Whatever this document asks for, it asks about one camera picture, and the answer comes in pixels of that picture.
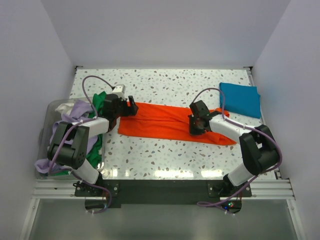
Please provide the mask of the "orange t shirt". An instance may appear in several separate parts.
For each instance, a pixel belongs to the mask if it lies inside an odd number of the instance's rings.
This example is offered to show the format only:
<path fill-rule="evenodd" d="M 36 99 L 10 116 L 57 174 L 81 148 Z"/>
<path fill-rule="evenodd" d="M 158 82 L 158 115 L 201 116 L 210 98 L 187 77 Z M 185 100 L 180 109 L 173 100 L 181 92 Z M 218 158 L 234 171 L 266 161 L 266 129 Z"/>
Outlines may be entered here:
<path fill-rule="evenodd" d="M 118 133 L 129 137 L 154 138 L 176 141 L 205 143 L 221 146 L 235 145 L 236 142 L 215 132 L 201 135 L 189 133 L 189 115 L 186 107 L 167 106 L 137 102 L 137 114 L 121 117 Z"/>

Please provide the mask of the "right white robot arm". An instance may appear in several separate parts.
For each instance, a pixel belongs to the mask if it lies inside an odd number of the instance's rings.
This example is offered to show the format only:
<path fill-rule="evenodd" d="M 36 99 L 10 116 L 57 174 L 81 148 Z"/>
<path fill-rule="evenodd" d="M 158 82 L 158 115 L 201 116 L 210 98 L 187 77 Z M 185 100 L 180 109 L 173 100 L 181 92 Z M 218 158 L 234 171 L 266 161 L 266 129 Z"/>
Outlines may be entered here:
<path fill-rule="evenodd" d="M 231 120 L 221 111 L 210 111 L 200 100 L 189 105 L 189 133 L 192 136 L 217 133 L 240 146 L 242 163 L 223 177 L 220 193 L 233 197 L 252 178 L 281 161 L 279 148 L 266 125 L 258 127 Z"/>

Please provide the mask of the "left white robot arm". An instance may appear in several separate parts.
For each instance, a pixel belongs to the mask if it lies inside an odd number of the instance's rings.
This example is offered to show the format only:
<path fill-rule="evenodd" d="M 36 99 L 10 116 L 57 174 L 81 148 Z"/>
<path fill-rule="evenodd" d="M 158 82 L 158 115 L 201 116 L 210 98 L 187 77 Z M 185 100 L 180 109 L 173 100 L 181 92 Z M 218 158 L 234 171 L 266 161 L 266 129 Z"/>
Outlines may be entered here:
<path fill-rule="evenodd" d="M 111 93 L 105 96 L 101 112 L 96 111 L 93 118 L 73 123 L 60 122 L 48 148 L 48 173 L 53 173 L 55 163 L 66 167 L 86 183 L 88 193 L 99 196 L 104 190 L 104 184 L 98 180 L 101 178 L 99 171 L 87 160 L 89 139 L 110 132 L 116 126 L 118 118 L 135 116 L 138 109 L 132 95 L 122 98 L 118 93 Z"/>

